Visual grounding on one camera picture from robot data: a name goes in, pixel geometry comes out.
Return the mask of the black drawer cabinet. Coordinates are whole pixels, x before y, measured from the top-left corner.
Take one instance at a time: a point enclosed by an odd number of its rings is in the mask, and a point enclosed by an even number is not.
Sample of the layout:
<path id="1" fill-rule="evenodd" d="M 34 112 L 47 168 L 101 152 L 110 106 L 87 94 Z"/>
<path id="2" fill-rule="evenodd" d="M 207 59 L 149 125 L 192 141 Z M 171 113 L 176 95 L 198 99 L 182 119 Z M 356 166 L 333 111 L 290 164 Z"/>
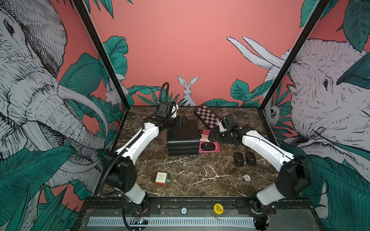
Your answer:
<path id="1" fill-rule="evenodd" d="M 169 156 L 192 156 L 199 152 L 198 121 L 189 119 L 185 127 L 171 128 L 167 131 Z"/>

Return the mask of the black computer mouse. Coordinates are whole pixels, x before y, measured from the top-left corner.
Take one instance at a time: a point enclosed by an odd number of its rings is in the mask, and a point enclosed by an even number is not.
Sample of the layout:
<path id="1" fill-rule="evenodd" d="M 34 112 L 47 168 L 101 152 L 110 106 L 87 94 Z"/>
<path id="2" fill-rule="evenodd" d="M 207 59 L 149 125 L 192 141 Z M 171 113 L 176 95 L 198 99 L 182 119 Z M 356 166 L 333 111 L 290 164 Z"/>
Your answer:
<path id="1" fill-rule="evenodd" d="M 242 167 L 244 165 L 244 157 L 242 153 L 240 152 L 234 153 L 234 164 L 238 167 Z"/>
<path id="2" fill-rule="evenodd" d="M 255 166 L 256 165 L 256 157 L 253 152 L 246 152 L 246 161 L 248 165 Z"/>
<path id="3" fill-rule="evenodd" d="M 216 149 L 216 146 L 213 142 L 203 142 L 200 147 L 202 151 L 213 151 Z"/>

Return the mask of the pale pink computer mouse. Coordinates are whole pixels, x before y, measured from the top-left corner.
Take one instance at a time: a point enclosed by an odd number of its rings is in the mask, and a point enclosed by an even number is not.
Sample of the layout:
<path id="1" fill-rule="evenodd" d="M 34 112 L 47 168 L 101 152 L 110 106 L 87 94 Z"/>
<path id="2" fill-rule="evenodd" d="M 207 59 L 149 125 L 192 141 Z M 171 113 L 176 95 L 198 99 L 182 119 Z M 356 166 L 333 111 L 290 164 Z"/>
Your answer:
<path id="1" fill-rule="evenodd" d="M 205 134 L 200 135 L 200 141 L 209 142 L 208 135 Z"/>

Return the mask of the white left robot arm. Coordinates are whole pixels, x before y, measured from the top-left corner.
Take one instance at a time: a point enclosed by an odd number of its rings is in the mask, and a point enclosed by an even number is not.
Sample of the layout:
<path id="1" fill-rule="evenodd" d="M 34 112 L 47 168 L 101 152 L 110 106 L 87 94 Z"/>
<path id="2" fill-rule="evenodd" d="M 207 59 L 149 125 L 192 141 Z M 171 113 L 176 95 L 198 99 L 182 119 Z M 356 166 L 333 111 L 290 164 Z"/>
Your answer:
<path id="1" fill-rule="evenodd" d="M 143 118 L 141 129 L 124 146 L 105 157 L 99 196 L 105 198 L 121 194 L 130 203 L 146 205 L 148 195 L 136 182 L 135 163 L 163 130 L 184 128 L 187 122 L 186 116 Z"/>

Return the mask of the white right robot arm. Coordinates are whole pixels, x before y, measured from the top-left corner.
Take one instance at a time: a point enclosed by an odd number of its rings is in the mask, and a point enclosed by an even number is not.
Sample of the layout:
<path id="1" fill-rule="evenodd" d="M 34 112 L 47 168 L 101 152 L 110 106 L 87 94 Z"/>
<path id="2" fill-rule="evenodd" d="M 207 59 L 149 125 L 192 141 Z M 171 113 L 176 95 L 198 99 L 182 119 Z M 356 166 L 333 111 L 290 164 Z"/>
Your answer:
<path id="1" fill-rule="evenodd" d="M 257 131 L 249 127 L 237 127 L 231 131 L 211 131 L 210 140 L 226 144 L 243 144 L 267 160 L 278 172 L 276 181 L 260 190 L 254 197 L 258 206 L 292 198 L 301 193 L 311 183 L 308 160 L 296 156 L 274 145 Z"/>

